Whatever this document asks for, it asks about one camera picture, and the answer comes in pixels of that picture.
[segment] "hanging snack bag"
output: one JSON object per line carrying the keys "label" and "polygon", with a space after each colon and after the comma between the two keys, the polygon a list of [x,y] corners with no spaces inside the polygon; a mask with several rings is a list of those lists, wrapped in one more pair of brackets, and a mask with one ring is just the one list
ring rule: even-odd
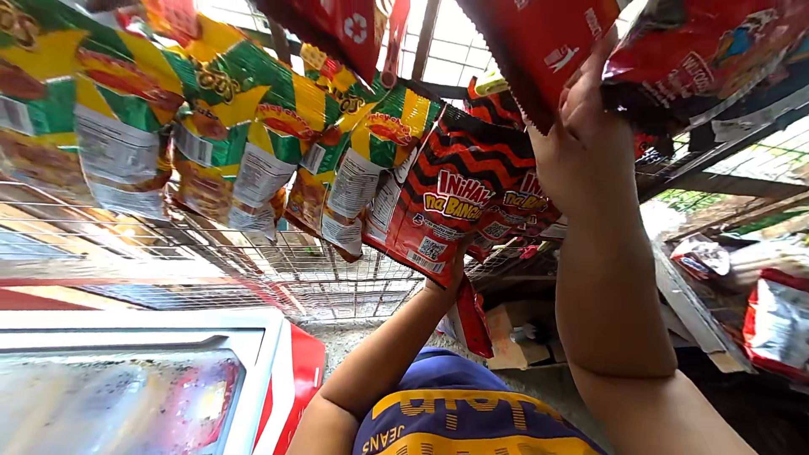
{"label": "hanging snack bag", "polygon": [[368,83],[374,78],[389,0],[258,0],[259,11],[328,55],[344,62]]}
{"label": "hanging snack bag", "polygon": [[447,106],[404,184],[379,191],[366,242],[447,286],[458,243],[480,228],[496,195],[535,166],[525,133]]}
{"label": "hanging snack bag", "polygon": [[472,238],[467,253],[483,262],[495,245],[505,243],[515,229],[528,223],[544,229],[561,216],[561,212],[543,194],[534,169],[504,193],[493,198]]}
{"label": "hanging snack bag", "polygon": [[178,49],[147,39],[145,28],[120,28],[116,12],[63,9],[90,32],[76,51],[74,110],[90,191],[106,209],[164,219],[168,126],[184,102],[176,71],[190,66]]}
{"label": "hanging snack bag", "polygon": [[524,130],[523,114],[520,113],[514,97],[509,91],[498,91],[487,96],[480,96],[475,91],[477,77],[472,77],[466,87],[464,110],[482,121],[495,125],[508,126],[516,130]]}
{"label": "hanging snack bag", "polygon": [[0,171],[93,204],[73,131],[75,58],[87,31],[56,0],[0,0]]}
{"label": "hanging snack bag", "polygon": [[618,17],[613,0],[568,2],[458,0],[483,33],[511,93],[547,134],[559,95]]}
{"label": "hanging snack bag", "polygon": [[176,198],[273,239],[283,186],[310,141],[339,116],[337,102],[239,30],[199,21],[202,38],[186,47],[196,75],[184,81],[189,108],[175,132]]}
{"label": "hanging snack bag", "polygon": [[807,17],[803,0],[650,2],[604,68],[604,104],[642,132],[691,129],[772,73]]}
{"label": "hanging snack bag", "polygon": [[[362,255],[359,215],[374,197],[380,175],[414,155],[441,107],[397,85],[378,104],[366,103],[344,116],[337,125],[343,132],[337,146],[315,144],[304,157],[290,195],[292,215],[336,245],[346,260],[356,260]],[[306,201],[304,192],[317,197]]]}

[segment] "concrete floor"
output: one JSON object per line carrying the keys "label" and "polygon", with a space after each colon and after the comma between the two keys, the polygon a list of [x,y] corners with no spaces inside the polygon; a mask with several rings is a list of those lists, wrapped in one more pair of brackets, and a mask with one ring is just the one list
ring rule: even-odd
{"label": "concrete floor", "polygon": [[[348,353],[380,323],[380,321],[341,322],[339,324],[309,322],[301,325],[301,328],[326,345],[325,381]],[[427,342],[427,346],[445,347],[467,359],[484,364],[481,357],[466,351],[456,340],[446,335],[433,334]],[[500,370],[494,373],[500,376],[515,392],[524,393],[548,403],[604,450],[610,454],[614,453],[599,423],[587,410],[579,396],[567,367],[537,368],[527,371]]]}

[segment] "barcode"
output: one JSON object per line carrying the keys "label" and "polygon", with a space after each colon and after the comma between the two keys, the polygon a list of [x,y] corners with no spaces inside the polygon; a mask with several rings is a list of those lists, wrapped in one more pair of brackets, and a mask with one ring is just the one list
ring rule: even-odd
{"label": "barcode", "polygon": [[429,257],[433,261],[438,260],[438,256],[441,256],[441,253],[447,249],[447,245],[443,243],[439,243],[429,237],[424,237],[421,239],[421,244],[418,245],[418,252]]}
{"label": "barcode", "polygon": [[214,144],[188,131],[184,126],[177,127],[175,139],[176,145],[183,155],[203,166],[210,167]]}
{"label": "barcode", "polygon": [[425,258],[419,256],[418,253],[416,253],[412,249],[407,250],[407,258],[413,264],[436,274],[440,274],[441,270],[444,270],[444,264],[446,264],[446,262],[427,261]]}
{"label": "barcode", "polygon": [[307,154],[301,159],[301,166],[312,175],[315,175],[318,169],[320,169],[320,162],[323,161],[324,155],[326,155],[326,149],[318,144],[312,144]]}
{"label": "barcode", "polygon": [[28,136],[34,135],[28,106],[5,96],[0,96],[0,126]]}

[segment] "green and yellow snack bag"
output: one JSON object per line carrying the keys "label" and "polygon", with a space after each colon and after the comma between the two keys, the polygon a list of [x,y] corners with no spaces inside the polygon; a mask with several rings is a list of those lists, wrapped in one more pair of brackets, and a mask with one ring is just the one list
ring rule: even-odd
{"label": "green and yellow snack bag", "polygon": [[73,131],[78,43],[55,0],[0,0],[0,171],[92,204]]}
{"label": "green and yellow snack bag", "polygon": [[171,176],[167,132],[184,102],[176,68],[190,64],[178,49],[148,39],[148,31],[122,28],[116,12],[89,15],[64,5],[55,9],[89,32],[76,50],[74,113],[90,191],[106,209],[166,218],[163,187]]}
{"label": "green and yellow snack bag", "polygon": [[204,16],[200,25],[202,38],[186,48],[198,87],[187,91],[193,114],[176,135],[179,198],[231,228],[274,238],[282,188],[339,106],[238,30]]}
{"label": "green and yellow snack bag", "polygon": [[[408,161],[441,107],[397,85],[381,101],[344,115],[339,134],[327,132],[304,156],[287,213],[337,246],[346,260],[359,258],[359,215],[374,197],[379,175]],[[336,136],[330,146],[328,140]]]}

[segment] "hand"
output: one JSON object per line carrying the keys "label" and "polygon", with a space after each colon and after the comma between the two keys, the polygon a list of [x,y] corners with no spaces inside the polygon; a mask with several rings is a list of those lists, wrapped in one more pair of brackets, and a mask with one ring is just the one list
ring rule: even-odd
{"label": "hand", "polygon": [[455,251],[455,257],[452,260],[452,283],[447,286],[447,289],[442,289],[433,280],[427,278],[424,282],[425,291],[447,295],[455,302],[455,295],[458,293],[460,282],[464,279],[464,257],[466,249],[471,243],[472,236],[466,236],[458,243],[458,249]]}
{"label": "hand", "polygon": [[560,97],[559,121],[543,136],[529,126],[536,175],[568,219],[602,220],[637,210],[633,135],[629,124],[604,111],[601,73],[611,38],[596,43],[578,77]]}

